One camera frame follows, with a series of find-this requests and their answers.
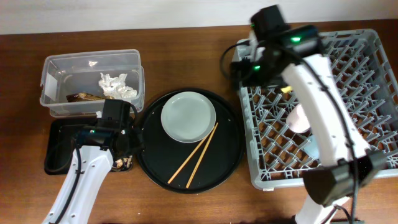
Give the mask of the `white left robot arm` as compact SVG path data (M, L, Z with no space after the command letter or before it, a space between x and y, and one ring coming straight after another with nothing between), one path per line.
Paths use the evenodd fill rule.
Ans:
M85 126L71 137L72 158L64 183L44 223L87 223L97 194L110 172L132 169L144 149L140 128Z

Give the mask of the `yellow bowl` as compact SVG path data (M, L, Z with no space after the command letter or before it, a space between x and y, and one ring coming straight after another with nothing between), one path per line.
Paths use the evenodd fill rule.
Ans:
M286 86L280 89L282 93L289 93L292 91L292 87L291 86Z

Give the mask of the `pink cup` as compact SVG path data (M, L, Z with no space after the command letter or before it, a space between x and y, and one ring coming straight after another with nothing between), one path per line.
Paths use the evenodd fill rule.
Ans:
M304 133L310 129L310 123L301 104L298 104L288 115L286 123L295 133Z

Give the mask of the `grey plate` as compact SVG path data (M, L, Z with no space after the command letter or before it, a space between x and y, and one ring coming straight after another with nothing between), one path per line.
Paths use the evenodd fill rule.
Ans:
M204 95L183 91L166 101L160 120L169 137L178 142L193 143L211 132L216 123L216 110Z

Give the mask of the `wooden chopstick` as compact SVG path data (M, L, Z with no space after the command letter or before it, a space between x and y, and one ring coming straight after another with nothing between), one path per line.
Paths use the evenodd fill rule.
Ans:
M206 151L207 151L207 149L208 149L208 147L210 145L210 142L213 139L214 133L217 130L218 124L219 123L215 124L214 128L212 129L212 132L210 133L210 136L207 139L205 147L203 148L203 150L202 150L202 152L200 154L200 157L199 157L199 159L198 159L198 161L197 161L197 163L196 163L196 165L194 167L194 170L192 171L191 176L190 176L190 178L189 178L189 180L188 180L188 182L187 182L187 184L185 186L186 189L189 189L189 187L191 186L191 183L192 183L192 181L193 181L193 179L195 177L195 174L197 173L197 170L198 170L198 168L199 168L199 166L200 166L200 164L201 164L201 162L202 162L202 160L203 160L203 158L204 158L204 156L206 154Z
M174 172L174 174L171 176L171 178L167 181L168 184L170 184L174 178L176 178L176 176L180 173L180 171L185 167L185 165L188 163L188 161L193 157L193 155L196 153L196 151L201 147L201 145L204 143L204 141L206 140L206 138L208 138L210 136L210 134L207 134L205 136L204 139L202 139L198 145L196 146L196 148L194 148L194 150L189 154L189 156L184 160L184 162L180 165L180 167Z

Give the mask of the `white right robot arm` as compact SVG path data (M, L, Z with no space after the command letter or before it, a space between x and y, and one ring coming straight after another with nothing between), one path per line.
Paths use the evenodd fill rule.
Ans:
M232 62L224 76L234 88L292 87L318 144L320 167L303 174L308 197L295 223L328 223L346 201L355 202L386 165L381 151L371 150L353 123L335 85L330 59L315 26L296 29L278 6L251 17L254 38L245 40L249 58Z

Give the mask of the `blue cup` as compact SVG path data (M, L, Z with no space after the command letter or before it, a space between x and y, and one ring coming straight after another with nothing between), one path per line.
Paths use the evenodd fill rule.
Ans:
M319 150L318 150L318 144L315 139L315 136L309 136L308 137L309 143L304 147L304 152L312 157L313 159L319 159Z

